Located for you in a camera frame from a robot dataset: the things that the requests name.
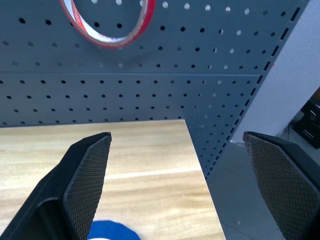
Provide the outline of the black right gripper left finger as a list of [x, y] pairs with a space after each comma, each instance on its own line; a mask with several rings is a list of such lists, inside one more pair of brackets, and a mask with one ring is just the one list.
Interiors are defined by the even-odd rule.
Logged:
[[0, 240], [87, 240], [102, 195], [112, 136], [72, 144], [35, 186]]

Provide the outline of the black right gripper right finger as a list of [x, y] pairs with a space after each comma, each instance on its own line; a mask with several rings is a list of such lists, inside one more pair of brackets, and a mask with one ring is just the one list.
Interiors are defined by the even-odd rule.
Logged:
[[320, 165], [297, 144], [246, 131], [260, 194], [285, 240], [320, 240]]

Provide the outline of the grey pegboard panel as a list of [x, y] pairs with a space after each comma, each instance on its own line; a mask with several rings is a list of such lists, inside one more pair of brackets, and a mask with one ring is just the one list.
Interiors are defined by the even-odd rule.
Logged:
[[309, 0], [156, 0], [118, 49], [59, 0], [0, 0], [0, 127], [183, 119], [208, 177]]

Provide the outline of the blue round object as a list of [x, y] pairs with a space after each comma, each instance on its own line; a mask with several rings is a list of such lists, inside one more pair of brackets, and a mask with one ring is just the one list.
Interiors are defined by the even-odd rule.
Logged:
[[127, 226], [111, 220], [97, 220], [91, 224], [87, 240], [141, 240]]

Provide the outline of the black box with white marks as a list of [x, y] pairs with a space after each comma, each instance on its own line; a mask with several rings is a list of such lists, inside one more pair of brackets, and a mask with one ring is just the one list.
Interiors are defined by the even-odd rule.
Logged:
[[293, 125], [293, 130], [315, 149], [320, 148], [320, 87], [301, 108], [303, 116]]

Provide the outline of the red adhesive tape roll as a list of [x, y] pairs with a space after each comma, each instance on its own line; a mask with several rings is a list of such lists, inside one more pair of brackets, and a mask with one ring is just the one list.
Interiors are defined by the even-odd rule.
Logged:
[[143, 0], [138, 20], [128, 35], [111, 37], [93, 29], [79, 13], [74, 0], [59, 0], [64, 14], [73, 27], [90, 42], [107, 49], [118, 49], [134, 42], [149, 26], [156, 8], [156, 0]]

